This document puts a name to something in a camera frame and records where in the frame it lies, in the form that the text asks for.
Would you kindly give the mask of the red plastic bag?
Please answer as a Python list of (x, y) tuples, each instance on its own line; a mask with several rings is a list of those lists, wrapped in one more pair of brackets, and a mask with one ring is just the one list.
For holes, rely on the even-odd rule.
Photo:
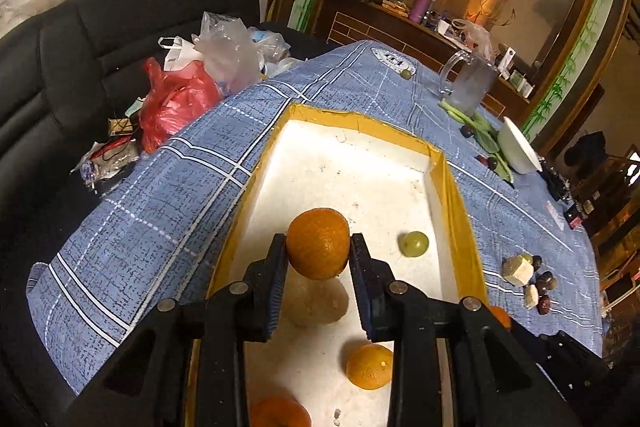
[(152, 154), (169, 138), (215, 107), (222, 93), (202, 61), (183, 69), (163, 70), (155, 58), (144, 64), (151, 89), (140, 110), (142, 148)]

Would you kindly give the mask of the red black jar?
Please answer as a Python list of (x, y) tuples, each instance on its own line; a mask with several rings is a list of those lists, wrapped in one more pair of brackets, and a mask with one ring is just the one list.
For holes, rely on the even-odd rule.
[(575, 230), (582, 224), (582, 212), (576, 205), (563, 211), (563, 216), (571, 230)]

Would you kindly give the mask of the white red paper card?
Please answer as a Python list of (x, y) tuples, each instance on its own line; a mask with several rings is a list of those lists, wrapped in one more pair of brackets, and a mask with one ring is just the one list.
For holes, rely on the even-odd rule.
[(546, 200), (544, 202), (544, 208), (546, 208), (546, 210), (548, 211), (550, 217), (552, 218), (556, 226), (561, 231), (563, 231), (565, 228), (565, 219), (561, 216), (561, 213), (559, 213), (559, 211), (556, 210), (556, 208), (554, 207), (552, 202), (550, 202), (550, 200)]

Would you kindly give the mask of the small orange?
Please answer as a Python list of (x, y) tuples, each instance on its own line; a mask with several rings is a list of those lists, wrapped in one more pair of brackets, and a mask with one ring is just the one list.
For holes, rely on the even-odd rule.
[(392, 381), (394, 354), (390, 349), (368, 343), (357, 348), (346, 362), (348, 380), (363, 390), (380, 389)]

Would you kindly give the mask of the clear plastic bag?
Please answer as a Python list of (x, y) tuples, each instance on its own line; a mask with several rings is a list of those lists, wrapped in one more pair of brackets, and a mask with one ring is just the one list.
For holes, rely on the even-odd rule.
[(242, 20), (204, 12), (194, 49), (224, 95), (235, 95), (296, 63), (278, 32), (246, 27)]

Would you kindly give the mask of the black sofa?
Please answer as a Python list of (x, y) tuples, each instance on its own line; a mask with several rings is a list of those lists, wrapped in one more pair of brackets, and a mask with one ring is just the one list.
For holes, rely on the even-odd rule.
[(259, 0), (66, 0), (1, 40), (1, 421), (50, 426), (72, 399), (32, 325), (27, 275), (96, 205), (70, 170), (149, 86), (163, 37), (204, 13), (260, 20)]

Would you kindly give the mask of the green jujube fruit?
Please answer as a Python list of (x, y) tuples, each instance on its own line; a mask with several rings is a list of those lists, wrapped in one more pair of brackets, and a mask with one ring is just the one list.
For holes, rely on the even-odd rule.
[(408, 258), (421, 257), (430, 246), (428, 236), (420, 231), (401, 234), (398, 241), (401, 254)]

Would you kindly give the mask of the large orange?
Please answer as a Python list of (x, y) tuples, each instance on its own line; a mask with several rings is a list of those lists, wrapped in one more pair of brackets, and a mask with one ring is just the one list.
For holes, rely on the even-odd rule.
[(340, 275), (349, 255), (347, 220), (332, 208), (314, 208), (298, 215), (285, 237), (288, 260), (294, 270), (313, 281)]

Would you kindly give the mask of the brown kiwi fruit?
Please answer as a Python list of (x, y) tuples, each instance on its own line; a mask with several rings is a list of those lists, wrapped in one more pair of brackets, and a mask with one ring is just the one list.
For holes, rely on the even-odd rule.
[(554, 291), (556, 286), (558, 286), (558, 281), (555, 277), (551, 277), (551, 279), (548, 280), (547, 283), (547, 291)]

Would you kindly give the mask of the blue plaid tablecloth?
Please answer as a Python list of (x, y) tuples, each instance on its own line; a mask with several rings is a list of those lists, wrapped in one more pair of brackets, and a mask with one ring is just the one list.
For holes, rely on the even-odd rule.
[[(436, 100), (434, 72), (401, 78), (376, 57), (373, 41), (341, 46), (227, 98), (192, 122), (104, 196), (49, 263), (29, 273), (32, 323), (72, 392), (80, 392), (146, 309), (172, 297), (198, 301), (277, 120), (293, 103), (356, 112), (442, 150), (456, 179), (488, 278), (488, 297), (535, 334), (566, 332), (594, 352), (603, 347), (599, 277), (587, 233), (561, 231), (536, 173), (511, 186), (480, 163), (480, 146)], [(529, 282), (501, 276), (506, 258), (542, 265)], [(536, 285), (551, 271), (554, 291)], [(524, 307), (535, 284), (551, 309)]]

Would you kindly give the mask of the yellow cardboard tray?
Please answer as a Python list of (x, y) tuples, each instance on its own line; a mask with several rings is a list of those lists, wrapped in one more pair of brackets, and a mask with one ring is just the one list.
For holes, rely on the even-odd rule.
[[(286, 126), (290, 131), (294, 129), (292, 122), (303, 125), (302, 130), (316, 132), (316, 141), (311, 143), (310, 150), (303, 150), (303, 139), (291, 138), (287, 143), (292, 143), (294, 152), (282, 153), (280, 164), (273, 164), (273, 149), (277, 148), (280, 138)], [(320, 181), (312, 181), (311, 173), (303, 173), (303, 167), (294, 166), (294, 160), (300, 163), (311, 159), (321, 159), (320, 131), (342, 130), (346, 131), (348, 139), (366, 136), (363, 145), (349, 145), (352, 151), (349, 153), (327, 153), (329, 159), (346, 161), (345, 166), (337, 169), (330, 176), (329, 170), (321, 171)], [(416, 188), (416, 183), (409, 186), (409, 196), (402, 196), (404, 201), (399, 210), (392, 210), (390, 196), (397, 196), (396, 202), (400, 202), (400, 181), (393, 181), (392, 175), (382, 172), (382, 178), (374, 181), (373, 160), (359, 160), (354, 155), (357, 150), (362, 150), (367, 155), (368, 145), (382, 144), (387, 152), (403, 150), (405, 159), (420, 160), (421, 165), (417, 173), (424, 174), (425, 186), (423, 193)], [(286, 188), (284, 184), (272, 182), (273, 190), (269, 192), (264, 188), (265, 179), (269, 169), (275, 173), (295, 174), (303, 183), (291, 185)], [(352, 233), (346, 217), (338, 210), (346, 207), (338, 201), (338, 196), (353, 195), (347, 193), (355, 190), (360, 200), (356, 202), (359, 209), (370, 208), (369, 214), (364, 219), (364, 229), (376, 233), (387, 231), (392, 223), (392, 218), (411, 218), (418, 225), (432, 224), (436, 239), (430, 239), (430, 247), (427, 251), (435, 251), (439, 265), (443, 268), (431, 267), (426, 261), (392, 261), (390, 254), (383, 254), (382, 249), (376, 251), (380, 254), (380, 262), (376, 265), (373, 261), (374, 246), (380, 248), (384, 245), (374, 243), (373, 239), (364, 239), (360, 233)], [(274, 242), (276, 245), (277, 262), (279, 270), (285, 275), (271, 277), (273, 286), (267, 289), (267, 294), (258, 295), (258, 283), (265, 284), (268, 288), (269, 277), (258, 275), (258, 283), (243, 283), (232, 281), (231, 272), (235, 265), (241, 268), (249, 268), (251, 263), (257, 262), (254, 268), (261, 268), (262, 257), (265, 257), (265, 241)], [(360, 319), (364, 320), (364, 330), (373, 327), (368, 337), (375, 337), (378, 343), (383, 341), (395, 341), (396, 329), (399, 334), (405, 333), (404, 340), (409, 339), (411, 329), (405, 326), (416, 326), (416, 335), (419, 320), (426, 321), (426, 312), (430, 311), (434, 317), (440, 317), (436, 312), (442, 311), (440, 325), (436, 325), (436, 319), (431, 319), (433, 325), (432, 337), (427, 340), (411, 340), (413, 351), (406, 351), (404, 373), (401, 373), (400, 362), (394, 362), (396, 373), (399, 376), (399, 384), (407, 384), (404, 395), (400, 396), (397, 390), (396, 398), (390, 398), (388, 411), (390, 419), (396, 419), (394, 414), (399, 413), (398, 426), (439, 426), (446, 418), (442, 405), (442, 398), (450, 399), (452, 412), (449, 414), (451, 425), (463, 426), (465, 395), (462, 384), (473, 384), (472, 377), (464, 377), (460, 373), (462, 360), (460, 351), (464, 348), (462, 343), (462, 326), (460, 310), (463, 308), (458, 301), (461, 298), (476, 299), (480, 307), (487, 303), (486, 286), (482, 274), (482, 262), (477, 251), (473, 232), (462, 196), (459, 193), (454, 177), (452, 176), (445, 159), (444, 153), (437, 150), (420, 139), (413, 138), (382, 122), (370, 117), (355, 113), (332, 112), (312, 107), (292, 105), (277, 121), (265, 150), (258, 161), (256, 170), (250, 178), (248, 192), (241, 197), (240, 210), (236, 216), (231, 231), (224, 243), (218, 260), (212, 281), (209, 283), (207, 297), (238, 297), (236, 311), (241, 312), (241, 301), (245, 299), (246, 308), (250, 313), (254, 309), (258, 312), (266, 312), (263, 321), (267, 327), (260, 329), (260, 323), (252, 329), (252, 323), (248, 327), (249, 333), (257, 332), (257, 340), (244, 340), (244, 343), (268, 343), (272, 333), (276, 330), (281, 317), (282, 303), (288, 305), (284, 311), (298, 310), (298, 316), (306, 321), (311, 320), (314, 314), (326, 310), (325, 314), (318, 317), (334, 317), (335, 313), (329, 313), (330, 296), (340, 297), (347, 295), (340, 280), (340, 274), (345, 267), (352, 269), (356, 265), (354, 256), (358, 254), (362, 259), (360, 272), (352, 275), (352, 283), (355, 285), (356, 297), (354, 303), (360, 303), (358, 295), (364, 296), (362, 305), (352, 305), (360, 313)], [(388, 297), (390, 284), (406, 284), (408, 291), (405, 294), (391, 293)], [(401, 306), (403, 301), (398, 298), (416, 297), (416, 303), (425, 303), (426, 311), (418, 312), (417, 305), (411, 305), (411, 310)], [(344, 308), (344, 298), (337, 299), (338, 311)], [(386, 312), (385, 307), (391, 306), (392, 311), (400, 313), (400, 319), (392, 322), (390, 329), (381, 322)], [(192, 400), (193, 407), (190, 413), (191, 426), (245, 426), (248, 423), (248, 406), (246, 402), (244, 343), (243, 340), (232, 340), (231, 346), (231, 381), (222, 382), (222, 373), (218, 381), (213, 381), (213, 369), (205, 373), (205, 355), (222, 355), (222, 348), (213, 347), (213, 342), (222, 339), (222, 333), (231, 333), (231, 329), (220, 326), (219, 332), (212, 329), (213, 340), (201, 340), (200, 358), (198, 359), (198, 384)], [(221, 409), (224, 403), (214, 403), (214, 389), (216, 391), (230, 391), (231, 409)]]

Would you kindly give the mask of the green leafy vegetable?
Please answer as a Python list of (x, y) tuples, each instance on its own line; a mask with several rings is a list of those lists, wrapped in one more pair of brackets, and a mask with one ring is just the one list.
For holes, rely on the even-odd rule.
[(450, 118), (462, 124), (461, 133), (465, 138), (475, 139), (477, 144), (486, 153), (486, 166), (493, 171), (501, 180), (514, 185), (513, 173), (506, 163), (502, 150), (498, 145), (497, 131), (491, 127), (489, 121), (480, 113), (475, 112), (472, 116), (462, 113), (460, 109), (454, 108), (445, 101), (440, 101), (438, 105), (449, 115)]

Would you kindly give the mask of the red date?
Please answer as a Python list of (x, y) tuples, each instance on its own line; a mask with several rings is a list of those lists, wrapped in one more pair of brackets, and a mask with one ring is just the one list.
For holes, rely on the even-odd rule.
[(537, 311), (539, 314), (548, 314), (551, 309), (551, 299), (548, 295), (542, 295), (537, 303)]

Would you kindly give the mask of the white bowl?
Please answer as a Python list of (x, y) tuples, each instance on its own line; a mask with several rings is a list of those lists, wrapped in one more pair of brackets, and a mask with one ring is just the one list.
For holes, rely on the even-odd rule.
[(498, 131), (497, 140), (506, 162), (517, 173), (527, 174), (542, 171), (537, 153), (521, 130), (518, 129), (518, 126), (509, 117), (503, 118), (503, 124)]

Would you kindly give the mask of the dark plum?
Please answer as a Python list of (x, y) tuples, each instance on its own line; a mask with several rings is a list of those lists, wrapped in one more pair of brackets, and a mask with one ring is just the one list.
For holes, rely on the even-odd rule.
[(535, 271), (539, 270), (542, 265), (542, 258), (540, 256), (534, 256), (532, 258), (532, 265)]
[(551, 271), (544, 271), (544, 272), (542, 272), (542, 273), (537, 275), (537, 277), (536, 277), (536, 285), (548, 288), (549, 284), (552, 282), (552, 280), (553, 280), (552, 272)]

